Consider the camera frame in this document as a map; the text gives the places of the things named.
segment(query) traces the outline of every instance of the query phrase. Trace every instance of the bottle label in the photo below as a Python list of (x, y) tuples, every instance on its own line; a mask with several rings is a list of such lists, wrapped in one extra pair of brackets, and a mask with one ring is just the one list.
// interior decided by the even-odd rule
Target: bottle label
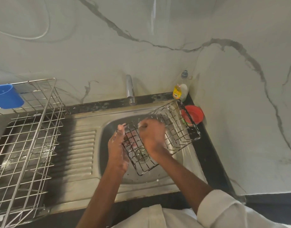
[(179, 99), (180, 96), (181, 96), (180, 84), (177, 84), (177, 85), (174, 87), (174, 90), (173, 90), (173, 98), (175, 98), (175, 99)]

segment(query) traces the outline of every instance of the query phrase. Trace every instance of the red bowl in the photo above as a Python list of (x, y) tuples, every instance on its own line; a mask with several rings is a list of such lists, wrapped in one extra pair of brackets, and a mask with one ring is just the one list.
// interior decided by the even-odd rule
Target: red bowl
[[(195, 124), (200, 123), (204, 119), (204, 112), (201, 110), (201, 108), (195, 105), (187, 105), (186, 110), (190, 114)], [(180, 112), (181, 112), (181, 116), (184, 118), (188, 126), (193, 126), (186, 112), (183, 109)]]

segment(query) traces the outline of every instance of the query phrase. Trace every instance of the forearm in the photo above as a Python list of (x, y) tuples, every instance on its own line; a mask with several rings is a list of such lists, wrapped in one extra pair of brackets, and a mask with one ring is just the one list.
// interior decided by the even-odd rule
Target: forearm
[(157, 160), (185, 196), (195, 214), (197, 214), (200, 203), (213, 189), (182, 166), (171, 155), (162, 154)]
[(115, 201), (123, 173), (107, 166), (93, 197), (76, 228), (106, 227), (109, 211)]

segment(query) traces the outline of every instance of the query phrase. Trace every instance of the dishwashing liquid bottle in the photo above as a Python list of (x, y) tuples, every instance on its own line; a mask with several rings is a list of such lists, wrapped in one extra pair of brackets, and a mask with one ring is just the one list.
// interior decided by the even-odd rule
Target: dishwashing liquid bottle
[(188, 95), (192, 78), (188, 78), (188, 71), (184, 70), (177, 78), (176, 85), (173, 90), (173, 98), (184, 101)]

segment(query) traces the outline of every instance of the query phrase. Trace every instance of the stainless steel dish rack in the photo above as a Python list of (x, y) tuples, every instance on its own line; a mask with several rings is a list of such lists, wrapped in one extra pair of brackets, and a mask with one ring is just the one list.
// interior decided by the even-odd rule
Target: stainless steel dish rack
[[(56, 79), (12, 84), (24, 100), (0, 138), (0, 227), (32, 221), (45, 211), (43, 196), (59, 128), (68, 109)], [(0, 115), (9, 110), (0, 108)]]
[[(189, 117), (192, 127), (188, 127), (181, 112)], [(197, 125), (192, 120), (181, 100), (174, 100), (162, 107), (150, 112), (148, 118), (157, 119), (166, 125), (165, 148), (174, 155), (201, 138)], [(146, 151), (138, 134), (138, 122), (132, 121), (125, 126), (125, 140), (122, 143), (137, 174), (142, 176), (154, 167), (158, 166)]]

